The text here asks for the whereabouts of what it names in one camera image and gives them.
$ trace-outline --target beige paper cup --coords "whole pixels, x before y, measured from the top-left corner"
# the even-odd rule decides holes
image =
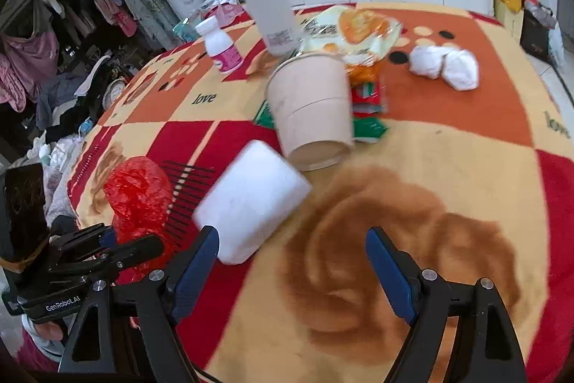
[[[273,72],[267,85],[281,150],[300,171],[332,166],[354,146],[351,93],[344,62],[312,52]]]

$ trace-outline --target bottle cap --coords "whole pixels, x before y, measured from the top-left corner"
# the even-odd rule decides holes
[[[219,23],[217,22],[217,17],[215,15],[213,15],[213,17],[206,18],[195,27],[195,31],[202,36],[205,36],[207,33],[215,29],[219,29]]]

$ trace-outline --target pink label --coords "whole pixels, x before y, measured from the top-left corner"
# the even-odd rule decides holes
[[[243,63],[243,58],[235,45],[231,45],[225,51],[220,52],[212,57],[213,64],[219,69],[220,72],[229,72],[230,70],[240,66]]]

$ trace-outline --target small white bottle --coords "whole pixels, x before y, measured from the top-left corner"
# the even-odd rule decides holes
[[[213,59],[221,73],[233,72],[243,64],[243,58],[231,37],[219,28],[215,16],[206,18],[195,27],[198,34],[202,35],[206,46],[206,52]]]

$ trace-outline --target gray jacket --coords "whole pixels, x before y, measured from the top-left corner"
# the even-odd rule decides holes
[[[52,112],[56,107],[74,99],[74,91],[85,80],[71,72],[56,75],[42,85],[36,104],[36,125],[42,131],[52,125]]]

